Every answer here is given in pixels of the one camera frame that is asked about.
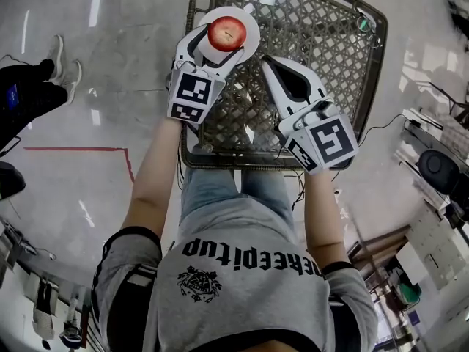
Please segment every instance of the black pants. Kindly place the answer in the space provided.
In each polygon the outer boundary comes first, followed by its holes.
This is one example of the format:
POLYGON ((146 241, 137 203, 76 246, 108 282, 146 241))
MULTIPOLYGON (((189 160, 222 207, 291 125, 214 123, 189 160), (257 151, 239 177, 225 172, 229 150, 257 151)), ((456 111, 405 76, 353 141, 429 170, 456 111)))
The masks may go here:
POLYGON ((44 285, 44 282, 41 281, 39 284, 39 291, 37 292, 36 309, 41 312, 51 314, 51 296, 52 286, 49 283, 44 285))
POLYGON ((36 117, 60 107, 67 99, 67 91, 51 82, 52 60, 39 65, 13 65, 0 69, 0 150, 36 117), (8 106, 7 93, 16 85, 19 103, 8 106))

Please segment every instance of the jeans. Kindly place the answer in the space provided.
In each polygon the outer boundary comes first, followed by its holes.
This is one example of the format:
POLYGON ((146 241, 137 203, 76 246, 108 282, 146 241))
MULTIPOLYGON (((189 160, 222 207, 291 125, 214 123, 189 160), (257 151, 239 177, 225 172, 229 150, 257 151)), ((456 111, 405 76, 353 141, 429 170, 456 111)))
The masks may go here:
POLYGON ((288 227, 295 230, 282 172, 242 171, 241 183, 241 192, 238 192, 233 171, 187 168, 181 196, 181 221, 204 206, 228 199, 250 197, 271 209, 288 227))
POLYGON ((67 90, 47 81, 53 72, 52 60, 39 65, 13 65, 0 69, 0 150, 36 117, 67 101, 67 90), (7 105, 7 92, 15 86, 19 104, 7 105))

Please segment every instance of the white plate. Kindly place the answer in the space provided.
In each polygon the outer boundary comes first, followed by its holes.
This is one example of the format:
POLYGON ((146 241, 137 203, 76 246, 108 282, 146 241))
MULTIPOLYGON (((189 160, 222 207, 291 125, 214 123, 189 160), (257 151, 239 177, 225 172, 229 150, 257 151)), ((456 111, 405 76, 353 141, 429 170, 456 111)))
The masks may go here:
MULTIPOLYGON (((240 61, 237 62, 240 64, 254 55, 254 52, 256 52, 261 40, 259 26, 257 26, 257 22, 254 20, 252 15, 236 7, 219 7, 217 9, 210 10, 204 17, 202 17, 197 26, 212 23, 217 18, 224 17, 225 15, 237 18, 246 27, 246 40, 243 44, 244 55, 241 57, 240 61)), ((216 64, 220 64, 220 62, 230 54, 229 52, 222 52, 214 48, 208 41, 207 35, 202 38, 197 47, 204 57, 216 64)))

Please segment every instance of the person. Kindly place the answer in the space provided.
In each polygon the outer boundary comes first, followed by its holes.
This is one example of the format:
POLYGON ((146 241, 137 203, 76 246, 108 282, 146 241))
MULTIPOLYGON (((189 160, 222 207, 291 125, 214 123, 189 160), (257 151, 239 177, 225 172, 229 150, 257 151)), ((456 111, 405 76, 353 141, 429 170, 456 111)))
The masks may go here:
POLYGON ((64 331, 60 333, 59 338, 65 347, 70 351, 80 349, 81 347, 81 329, 76 323, 76 306, 78 304, 78 295, 72 294, 70 305, 68 306, 67 318, 64 322, 64 331))
POLYGON ((54 338, 52 312, 51 312, 51 283, 40 281, 39 290, 37 291, 37 300, 33 309, 32 327, 34 332, 42 339, 44 349, 50 350, 51 347, 48 340, 54 338))
POLYGON ((305 175, 307 251, 281 172, 187 169, 163 257, 181 124, 165 119, 122 229, 103 247, 92 314, 110 351, 371 351, 377 316, 344 248, 329 171, 305 175))
POLYGON ((0 69, 0 149, 36 117, 73 102, 83 71, 78 60, 73 61, 76 70, 66 71, 63 57, 64 40, 56 35, 38 65, 0 69))

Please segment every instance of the sneaker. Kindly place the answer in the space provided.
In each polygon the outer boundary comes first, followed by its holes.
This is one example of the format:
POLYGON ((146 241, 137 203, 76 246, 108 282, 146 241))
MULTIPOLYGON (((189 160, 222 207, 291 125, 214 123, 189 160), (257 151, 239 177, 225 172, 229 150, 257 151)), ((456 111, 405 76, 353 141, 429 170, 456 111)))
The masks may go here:
POLYGON ((78 74, 67 72, 60 84, 61 87, 67 90, 68 99, 66 104, 71 104, 73 102, 73 99, 75 98, 76 87, 80 84, 81 77, 83 76, 81 63, 78 60, 73 60, 73 63, 76 64, 78 68, 78 74))
POLYGON ((63 73, 63 66, 62 66, 62 54, 64 53, 64 38, 62 38, 60 35, 55 35, 53 37, 53 45, 51 46, 51 49, 49 50, 49 54, 47 55, 47 59, 50 59, 53 61, 53 64, 55 65, 50 82, 54 82, 60 79, 62 77, 63 73))

